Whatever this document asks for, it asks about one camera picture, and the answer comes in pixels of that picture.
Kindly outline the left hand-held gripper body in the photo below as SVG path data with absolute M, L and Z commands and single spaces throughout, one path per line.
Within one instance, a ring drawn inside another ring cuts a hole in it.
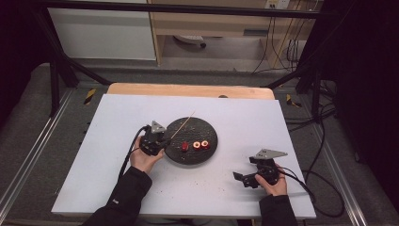
M 139 147 L 147 155 L 158 155 L 167 146 L 164 135 L 167 129 L 157 121 L 145 127 L 145 135 L 140 139 Z

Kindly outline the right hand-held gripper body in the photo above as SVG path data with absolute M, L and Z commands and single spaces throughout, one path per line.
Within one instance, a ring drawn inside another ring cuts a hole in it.
M 279 179 L 279 170 L 274 159 L 286 155 L 286 152 L 261 149 L 254 156 L 249 158 L 249 162 L 255 164 L 258 169 L 257 173 L 260 174 L 268 184 L 273 186 Z

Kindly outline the thin wooden skewer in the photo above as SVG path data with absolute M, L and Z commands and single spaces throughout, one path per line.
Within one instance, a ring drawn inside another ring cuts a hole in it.
M 178 130 L 171 136 L 170 139 L 174 139 L 174 137 L 183 129 L 183 127 L 188 123 L 188 121 L 194 116 L 195 113 L 196 111 L 194 110 L 192 114 L 182 123 Z

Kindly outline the black round plate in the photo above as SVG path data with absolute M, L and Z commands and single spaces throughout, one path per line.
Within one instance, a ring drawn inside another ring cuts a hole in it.
M 180 118 L 173 121 L 165 132 L 165 138 L 171 138 L 171 136 L 178 130 L 182 123 L 187 119 Z M 209 142 L 209 148 L 199 149 L 193 148 L 193 143 L 199 141 L 202 143 L 203 140 Z M 188 142 L 188 151 L 182 151 L 182 143 Z M 166 155 L 175 163 L 193 166 L 204 163 L 210 159 L 218 146 L 218 136 L 215 128 L 207 121 L 199 118 L 191 118 L 183 129 L 171 140 Z

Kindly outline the person's right hand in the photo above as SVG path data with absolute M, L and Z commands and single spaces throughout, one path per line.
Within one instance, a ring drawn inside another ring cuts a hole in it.
M 279 175 L 278 181 L 274 185 L 270 185 L 261 175 L 255 175 L 256 181 L 264 188 L 268 195 L 273 196 L 283 196 L 287 194 L 287 184 L 285 176 L 283 174 Z

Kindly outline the person's left hand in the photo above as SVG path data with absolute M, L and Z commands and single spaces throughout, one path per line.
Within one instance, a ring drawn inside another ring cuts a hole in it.
M 136 140 L 134 148 L 132 149 L 132 153 L 130 154 L 130 164 L 132 167 L 141 170 L 147 174 L 149 174 L 157 161 L 164 157 L 163 152 L 158 153 L 158 155 L 147 155 L 140 148 L 141 136 L 139 136 Z

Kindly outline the white board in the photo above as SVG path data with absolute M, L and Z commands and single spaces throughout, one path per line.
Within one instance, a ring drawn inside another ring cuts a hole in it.
M 157 121 L 200 118 L 216 131 L 215 154 L 188 167 L 164 157 L 151 172 L 142 202 L 147 218 L 256 218 L 264 191 L 236 181 L 255 172 L 249 158 L 260 149 L 281 151 L 277 163 L 295 174 L 296 159 L 276 100 L 105 94 L 56 198 L 53 213 L 86 216 L 104 206 L 139 128 Z

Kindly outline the white chair base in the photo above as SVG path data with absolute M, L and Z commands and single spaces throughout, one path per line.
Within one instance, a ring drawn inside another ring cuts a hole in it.
M 175 39 L 185 42 L 185 43 L 189 43 L 189 44 L 195 44 L 195 45 L 199 45 L 201 48 L 205 48 L 206 47 L 206 43 L 203 39 L 202 36 L 181 36 L 181 35 L 176 35 Z

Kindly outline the white cabinet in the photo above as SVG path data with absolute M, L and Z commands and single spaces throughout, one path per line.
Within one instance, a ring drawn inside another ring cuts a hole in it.
M 146 12 L 62 8 L 49 12 L 69 57 L 156 59 Z

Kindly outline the light wooden desk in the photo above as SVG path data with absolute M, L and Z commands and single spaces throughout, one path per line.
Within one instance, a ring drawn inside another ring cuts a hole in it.
M 229 8 L 265 8 L 266 0 L 147 0 L 150 4 L 211 6 Z M 289 10 L 313 11 L 322 4 L 317 0 L 290 0 Z M 156 37 L 251 37 L 259 38 L 269 66 L 282 65 L 283 50 L 290 42 L 306 40 L 314 19 L 269 18 L 229 15 L 152 12 L 152 31 Z

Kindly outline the white power strip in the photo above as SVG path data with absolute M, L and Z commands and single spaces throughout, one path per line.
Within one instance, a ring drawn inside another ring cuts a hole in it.
M 264 7 L 271 9 L 287 9 L 290 0 L 266 0 Z

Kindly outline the aluminium rail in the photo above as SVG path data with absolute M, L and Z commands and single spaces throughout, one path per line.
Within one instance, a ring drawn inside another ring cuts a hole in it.
M 25 158 L 24 162 L 22 163 L 10 185 L 8 186 L 5 194 L 0 199 L 0 222 L 5 220 L 12 205 L 15 203 L 19 193 L 24 186 L 24 183 L 29 177 L 32 169 L 35 167 L 43 149 L 45 148 L 48 140 L 50 139 L 61 117 L 63 116 L 63 113 L 65 112 L 65 109 L 67 108 L 73 93 L 74 89 L 67 89 L 62 95 L 62 98 L 59 102 L 59 109 L 56 111 L 54 116 L 50 117 L 47 120 L 38 138 L 35 140 L 35 143 L 29 150 L 27 157 Z
M 340 167 L 337 158 L 334 156 L 327 137 L 322 129 L 321 125 L 313 126 L 314 133 L 317 135 L 321 145 L 321 154 L 324 156 L 329 172 L 332 176 L 335 186 L 341 192 L 343 196 L 343 202 L 346 209 L 346 213 L 349 216 L 353 226 L 367 226 L 367 220 L 363 215 L 361 208 L 357 202 L 357 199 L 350 187 L 344 171 Z

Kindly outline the black metal frame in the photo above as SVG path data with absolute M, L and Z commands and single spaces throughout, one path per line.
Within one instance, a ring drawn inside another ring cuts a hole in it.
M 80 63 L 66 55 L 61 47 L 56 31 L 51 28 L 43 16 L 47 8 L 88 9 L 88 10 L 112 10 L 133 12 L 162 12 L 162 13 L 184 13 L 184 14 L 207 14 L 207 15 L 229 15 L 249 17 L 273 17 L 273 18 L 298 18 L 298 19 L 326 19 L 333 20 L 338 17 L 334 12 L 323 11 L 298 11 L 287 9 L 257 9 L 257 8 L 229 8 L 211 6 L 189 6 L 171 4 L 141 4 L 141 3 L 118 3 L 97 1 L 70 1 L 70 0 L 33 0 L 28 2 L 33 17 L 40 28 L 40 33 L 50 43 L 48 52 L 54 60 L 51 63 L 51 88 L 52 88 L 52 114 L 59 108 L 57 75 L 60 74 L 68 87 L 76 87 L 79 84 L 72 68 L 80 71 L 94 81 L 109 86 L 111 81 L 85 68 Z

